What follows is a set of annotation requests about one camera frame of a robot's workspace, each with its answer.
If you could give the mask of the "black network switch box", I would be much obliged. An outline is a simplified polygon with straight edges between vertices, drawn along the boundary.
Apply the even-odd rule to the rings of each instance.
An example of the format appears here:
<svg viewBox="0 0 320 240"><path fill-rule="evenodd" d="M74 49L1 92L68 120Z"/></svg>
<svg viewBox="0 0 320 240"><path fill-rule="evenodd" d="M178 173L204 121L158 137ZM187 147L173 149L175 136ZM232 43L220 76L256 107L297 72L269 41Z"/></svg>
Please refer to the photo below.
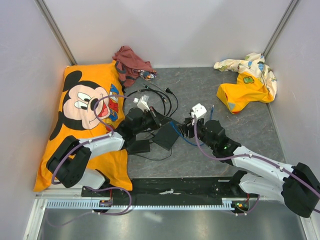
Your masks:
<svg viewBox="0 0 320 240"><path fill-rule="evenodd" d="M159 129L156 135L152 138L152 141L163 149L169 151L178 137L179 134L174 130L172 125L167 123Z"/></svg>

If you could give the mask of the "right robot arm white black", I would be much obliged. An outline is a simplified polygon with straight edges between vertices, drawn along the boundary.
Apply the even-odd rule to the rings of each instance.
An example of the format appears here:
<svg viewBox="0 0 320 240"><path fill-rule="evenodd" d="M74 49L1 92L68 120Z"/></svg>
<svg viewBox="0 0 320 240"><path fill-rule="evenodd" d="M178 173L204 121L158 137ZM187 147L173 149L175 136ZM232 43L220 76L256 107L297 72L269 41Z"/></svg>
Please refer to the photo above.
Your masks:
<svg viewBox="0 0 320 240"><path fill-rule="evenodd" d="M271 197L303 218L317 211L320 182L306 164L291 165L257 154L227 137L217 120L189 117L180 130L183 136L194 138L198 147L204 144L212 150L212 154L203 153L207 158L240 168L229 184L233 196L248 193Z"/></svg>

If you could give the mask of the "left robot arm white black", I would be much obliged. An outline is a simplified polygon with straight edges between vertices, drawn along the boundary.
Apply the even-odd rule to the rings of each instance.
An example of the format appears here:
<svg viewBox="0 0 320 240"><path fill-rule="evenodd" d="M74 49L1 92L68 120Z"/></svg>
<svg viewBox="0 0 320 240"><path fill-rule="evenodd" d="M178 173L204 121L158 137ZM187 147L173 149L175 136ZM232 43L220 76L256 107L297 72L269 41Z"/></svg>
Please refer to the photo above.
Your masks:
<svg viewBox="0 0 320 240"><path fill-rule="evenodd" d="M136 136L148 129L157 130L169 121L153 107L131 108L124 120L112 132L93 138L67 136L49 158L46 167L65 188L76 185L92 188L99 197L110 191L108 178L100 170L88 169L88 162L106 153L127 150L130 154L147 153L150 141Z"/></svg>

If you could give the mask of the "black power adapter brick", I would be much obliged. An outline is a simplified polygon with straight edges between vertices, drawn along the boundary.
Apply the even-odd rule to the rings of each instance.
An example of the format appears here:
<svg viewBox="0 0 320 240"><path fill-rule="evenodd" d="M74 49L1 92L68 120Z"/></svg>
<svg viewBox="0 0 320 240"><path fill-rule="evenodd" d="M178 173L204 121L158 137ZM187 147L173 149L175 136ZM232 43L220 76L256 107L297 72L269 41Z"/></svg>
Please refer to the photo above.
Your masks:
<svg viewBox="0 0 320 240"><path fill-rule="evenodd" d="M129 155L150 152L150 141L148 139L136 140L127 149Z"/></svg>

